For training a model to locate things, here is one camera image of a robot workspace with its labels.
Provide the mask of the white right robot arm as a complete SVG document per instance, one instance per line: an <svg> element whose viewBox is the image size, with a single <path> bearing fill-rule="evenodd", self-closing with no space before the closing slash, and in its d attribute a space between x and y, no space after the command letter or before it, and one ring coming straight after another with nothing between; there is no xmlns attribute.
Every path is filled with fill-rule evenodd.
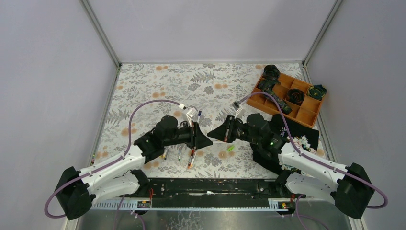
<svg viewBox="0 0 406 230"><path fill-rule="evenodd" d="M361 165L346 166L297 147L260 114L249 115L245 123L229 115L207 135L226 143L236 139L250 143L255 161L278 174L289 192L328 201L351 218L363 216L375 192Z"/></svg>

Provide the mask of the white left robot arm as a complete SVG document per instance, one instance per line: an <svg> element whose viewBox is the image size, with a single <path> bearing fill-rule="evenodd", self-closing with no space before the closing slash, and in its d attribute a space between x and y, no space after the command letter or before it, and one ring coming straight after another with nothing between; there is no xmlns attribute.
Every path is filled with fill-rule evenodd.
<svg viewBox="0 0 406 230"><path fill-rule="evenodd" d="M143 165L161 156L165 147L178 144L198 150L213 142L203 134L197 122L179 124L175 117L168 115L131 142L125 153L80 170L65 169L55 189L63 216L77 219L96 203L145 189L148 179L141 170Z"/></svg>

